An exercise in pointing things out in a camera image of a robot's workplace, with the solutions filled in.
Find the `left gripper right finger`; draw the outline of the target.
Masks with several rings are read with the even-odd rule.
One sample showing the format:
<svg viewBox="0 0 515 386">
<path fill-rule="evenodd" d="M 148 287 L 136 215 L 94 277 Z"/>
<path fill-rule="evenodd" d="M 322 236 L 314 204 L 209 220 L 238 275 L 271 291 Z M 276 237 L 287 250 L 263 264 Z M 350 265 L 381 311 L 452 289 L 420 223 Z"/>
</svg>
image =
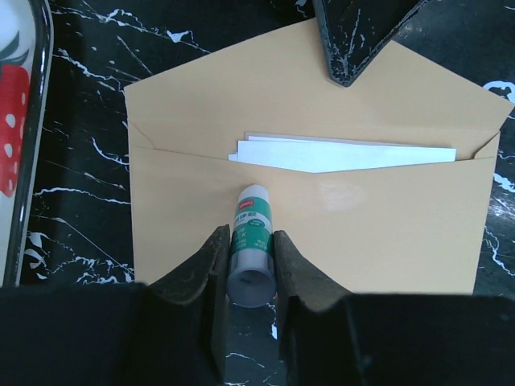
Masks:
<svg viewBox="0 0 515 386">
<path fill-rule="evenodd" d="M 288 385 L 361 385 L 344 298 L 351 294 L 274 233 L 278 341 Z"/>
</svg>

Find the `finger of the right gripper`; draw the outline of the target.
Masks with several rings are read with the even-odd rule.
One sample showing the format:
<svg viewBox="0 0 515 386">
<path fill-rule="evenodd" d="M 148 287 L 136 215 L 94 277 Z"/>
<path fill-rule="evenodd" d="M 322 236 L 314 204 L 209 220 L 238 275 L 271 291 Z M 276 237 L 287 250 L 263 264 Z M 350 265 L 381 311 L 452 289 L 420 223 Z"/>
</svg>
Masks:
<svg viewBox="0 0 515 386">
<path fill-rule="evenodd" d="M 329 78 L 343 87 L 354 83 L 425 4 L 419 0 L 314 1 Z"/>
</svg>

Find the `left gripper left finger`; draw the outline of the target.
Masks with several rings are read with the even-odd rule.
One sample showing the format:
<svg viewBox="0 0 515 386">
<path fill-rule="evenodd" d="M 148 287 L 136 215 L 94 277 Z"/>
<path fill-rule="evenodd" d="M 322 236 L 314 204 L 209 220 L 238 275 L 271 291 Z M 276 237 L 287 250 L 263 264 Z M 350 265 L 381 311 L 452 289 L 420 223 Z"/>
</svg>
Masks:
<svg viewBox="0 0 515 386">
<path fill-rule="evenodd" d="M 145 288 L 128 358 L 130 385 L 222 385 L 229 320 L 229 226 Z"/>
</svg>

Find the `green white glue stick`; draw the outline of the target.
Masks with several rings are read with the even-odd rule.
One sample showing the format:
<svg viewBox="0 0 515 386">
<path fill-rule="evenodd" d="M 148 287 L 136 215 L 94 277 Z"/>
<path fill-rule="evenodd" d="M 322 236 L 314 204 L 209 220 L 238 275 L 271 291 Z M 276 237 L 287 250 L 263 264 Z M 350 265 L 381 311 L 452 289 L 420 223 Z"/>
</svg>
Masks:
<svg viewBox="0 0 515 386">
<path fill-rule="evenodd" d="M 266 305 L 276 294 L 273 224 L 269 193 L 261 185 L 244 189 L 237 201 L 226 289 L 245 308 Z"/>
</svg>

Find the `ornate bordered letter paper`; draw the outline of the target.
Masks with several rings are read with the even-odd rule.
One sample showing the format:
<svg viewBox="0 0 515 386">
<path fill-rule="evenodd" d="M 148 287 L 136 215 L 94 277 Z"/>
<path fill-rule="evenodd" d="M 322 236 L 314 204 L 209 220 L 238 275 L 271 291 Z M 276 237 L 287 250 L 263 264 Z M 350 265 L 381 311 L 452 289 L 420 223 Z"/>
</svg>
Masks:
<svg viewBox="0 0 515 386">
<path fill-rule="evenodd" d="M 228 160 L 308 173 L 454 162 L 457 150 L 391 142 L 248 133 Z"/>
</svg>

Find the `brown paper envelope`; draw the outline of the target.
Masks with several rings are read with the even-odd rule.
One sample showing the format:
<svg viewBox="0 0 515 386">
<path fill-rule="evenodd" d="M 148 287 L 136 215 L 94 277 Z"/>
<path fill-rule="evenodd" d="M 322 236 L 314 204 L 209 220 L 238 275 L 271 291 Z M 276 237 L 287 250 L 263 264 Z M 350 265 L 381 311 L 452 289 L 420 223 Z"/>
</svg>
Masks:
<svg viewBox="0 0 515 386">
<path fill-rule="evenodd" d="M 270 193 L 273 225 L 353 292 L 470 294 L 500 129 L 513 105 L 388 43 L 348 88 L 315 21 L 125 89 L 135 277 L 153 282 Z M 231 162 L 246 133 L 451 147 L 454 162 L 308 174 Z"/>
</svg>

